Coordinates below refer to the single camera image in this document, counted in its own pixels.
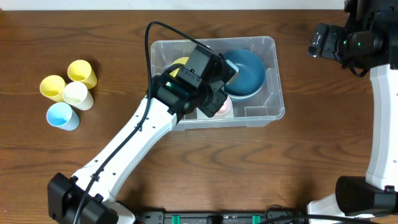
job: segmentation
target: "light blue cup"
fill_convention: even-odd
[[[47,111],[47,121],[54,127],[72,131],[79,126],[80,120],[67,103],[56,103]]]

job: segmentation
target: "paper cup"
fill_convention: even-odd
[[[40,83],[40,92],[55,102],[63,102],[62,93],[66,85],[62,77],[50,75]]]
[[[88,110],[94,104],[93,96],[81,82],[69,83],[63,90],[63,100],[80,110]]]
[[[67,131],[76,129],[80,120],[67,103],[56,103],[47,111],[47,122],[52,126]]]
[[[91,65],[85,60],[76,60],[68,67],[68,77],[75,82],[84,83],[88,89],[97,85],[97,77]]]

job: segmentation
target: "white cup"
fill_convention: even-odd
[[[77,114],[67,103],[56,103],[47,111],[47,121],[56,128],[71,131],[79,126]]]
[[[80,110],[88,110],[94,104],[93,96],[81,82],[67,84],[63,90],[63,100]]]

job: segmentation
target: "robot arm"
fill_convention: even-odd
[[[398,190],[398,70],[389,65],[371,69],[374,127],[366,182],[381,190]]]
[[[397,212],[394,189],[398,189],[398,70],[389,65],[371,69],[374,96],[374,127],[371,161],[366,178],[340,177],[336,194],[310,202],[308,214],[370,218]],[[345,187],[354,183],[354,187]],[[355,194],[363,190],[364,194]],[[310,223],[333,223],[310,220]]]
[[[339,61],[357,77],[369,70],[374,95],[371,161],[366,177],[342,176],[335,194],[310,202],[308,214],[347,217],[398,213],[398,2],[346,1],[345,27],[319,24],[308,49],[312,57]],[[358,74],[354,68],[363,71]],[[310,220],[310,223],[333,223]]]
[[[138,110],[127,124],[111,140],[111,142],[83,168],[77,170],[73,176],[77,177],[77,186],[86,189],[91,180],[91,175],[96,172],[100,164],[121,144],[132,132],[135,125],[141,120],[147,104],[147,98],[141,101]],[[124,147],[108,163],[101,176],[90,189],[89,194],[103,197],[102,203],[110,206],[132,170],[144,157],[148,150],[166,133],[177,124],[177,115],[167,112],[169,107],[153,98],[147,115],[147,120]]]
[[[63,224],[74,220],[84,224],[134,223],[135,216],[125,206],[114,203],[128,175],[185,114],[199,108],[207,116],[214,116],[227,98],[221,88],[238,75],[238,68],[229,60],[197,44],[185,65],[172,65],[152,78],[147,114],[145,97],[132,118],[93,160],[70,179],[61,173],[55,175],[47,187],[50,217]],[[178,68],[177,75],[171,76],[170,72]]]

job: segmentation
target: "cup rim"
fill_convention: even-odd
[[[65,122],[65,123],[63,123],[63,124],[61,124],[61,125],[54,125],[54,124],[52,124],[50,121],[49,121],[49,112],[50,112],[50,110],[53,108],[53,107],[55,107],[55,106],[58,106],[59,104],[65,104],[65,105],[67,105],[67,110],[68,110],[68,117],[69,117],[69,119]],[[64,125],[66,125],[70,120],[71,120],[71,118],[72,118],[72,114],[73,114],[73,112],[72,112],[72,107],[69,105],[69,104],[67,104],[67,103],[64,103],[64,102],[59,102],[59,103],[54,103],[52,106],[50,106],[50,108],[47,110],[47,114],[46,114],[46,119],[47,119],[47,122],[48,122],[48,124],[50,124],[51,126],[54,126],[54,127],[62,127],[62,126],[64,126]]]
[[[79,62],[79,61],[82,61],[82,62],[85,62],[85,63],[88,64],[88,66],[89,66],[90,69],[91,69],[91,70],[90,70],[90,74],[88,74],[88,76],[87,76],[85,79],[82,79],[82,80],[74,80],[74,79],[69,75],[69,68],[73,65],[73,63]],[[70,80],[72,80],[72,81],[74,81],[74,82],[83,82],[83,81],[86,81],[86,80],[91,76],[92,71],[93,71],[93,67],[91,67],[90,63],[88,63],[86,60],[79,59],[79,60],[73,61],[73,62],[68,66],[67,74],[68,74],[68,78],[70,78]]]
[[[63,81],[63,83],[64,83],[63,90],[65,89],[66,85],[65,85],[65,80],[64,80],[61,76],[59,76],[59,75],[49,75],[49,76],[43,78],[43,80],[40,82],[40,86],[39,86],[40,93],[41,93],[43,96],[45,96],[45,97],[53,98],[53,97],[56,97],[56,96],[59,96],[60,94],[62,94],[62,93],[63,93],[63,90],[60,91],[58,94],[53,95],[53,96],[48,96],[48,95],[44,94],[44,92],[42,91],[43,82],[44,82],[44,80],[46,80],[46,79],[48,79],[48,78],[50,78],[50,77],[57,77],[57,78],[62,79],[62,81]]]
[[[83,97],[83,100],[81,100],[79,103],[69,103],[69,102],[65,99],[65,92],[66,92],[66,90],[67,90],[67,87],[68,87],[68,86],[71,86],[71,85],[80,85],[80,86],[83,86],[83,88],[84,88],[84,90],[85,90],[85,96]],[[70,104],[70,105],[79,105],[80,103],[82,103],[82,102],[87,98],[87,95],[88,95],[87,86],[86,86],[84,83],[78,82],[78,81],[73,81],[73,82],[67,84],[67,85],[65,86],[65,88],[63,89],[63,92],[62,92],[62,98],[63,98],[63,100],[65,100],[65,102],[68,103],[68,104]]]

